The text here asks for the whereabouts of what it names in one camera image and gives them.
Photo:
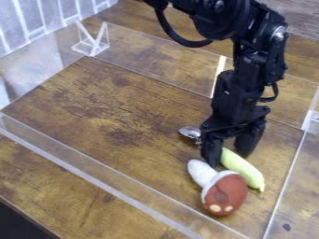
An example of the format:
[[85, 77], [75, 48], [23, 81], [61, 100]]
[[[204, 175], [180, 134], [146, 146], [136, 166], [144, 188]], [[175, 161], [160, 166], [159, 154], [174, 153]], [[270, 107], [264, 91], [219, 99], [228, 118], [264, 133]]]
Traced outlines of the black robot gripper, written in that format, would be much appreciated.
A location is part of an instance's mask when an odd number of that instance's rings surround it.
[[224, 139], [234, 137], [239, 155], [248, 157], [266, 130], [271, 110], [258, 104], [264, 87], [256, 82], [247, 84], [246, 79], [234, 70], [222, 72], [216, 79], [212, 115], [199, 126], [200, 156], [212, 167], [220, 165]]

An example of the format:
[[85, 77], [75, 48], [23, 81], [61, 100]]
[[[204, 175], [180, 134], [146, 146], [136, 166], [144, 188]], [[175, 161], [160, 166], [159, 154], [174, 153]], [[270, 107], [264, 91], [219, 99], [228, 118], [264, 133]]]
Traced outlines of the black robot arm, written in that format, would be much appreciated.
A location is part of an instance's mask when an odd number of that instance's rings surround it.
[[[220, 165], [223, 141], [235, 139], [244, 156], [254, 152], [266, 129], [264, 106], [275, 98], [263, 95], [267, 86], [278, 88], [284, 78], [288, 39], [284, 17], [255, 0], [142, 0], [154, 10], [166, 34], [184, 47], [200, 48], [216, 41], [234, 42], [234, 68], [216, 78], [212, 115], [199, 126], [200, 157]], [[186, 13], [203, 38], [182, 37], [171, 27], [164, 9]]]

